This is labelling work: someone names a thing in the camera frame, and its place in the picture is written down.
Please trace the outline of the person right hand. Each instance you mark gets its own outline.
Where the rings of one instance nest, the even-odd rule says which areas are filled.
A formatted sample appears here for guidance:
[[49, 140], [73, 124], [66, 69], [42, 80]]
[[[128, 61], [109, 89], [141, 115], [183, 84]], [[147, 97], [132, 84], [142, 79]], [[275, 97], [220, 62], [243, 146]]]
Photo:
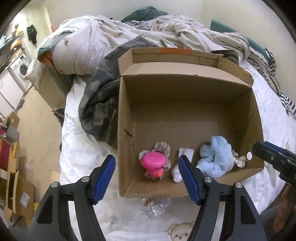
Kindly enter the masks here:
[[282, 202], [280, 204], [280, 210], [273, 224], [273, 229], [275, 233], [278, 233], [283, 229], [283, 227], [285, 226], [285, 222], [291, 213], [291, 209], [289, 209], [288, 207], [290, 189], [291, 185], [289, 184], [281, 195]]

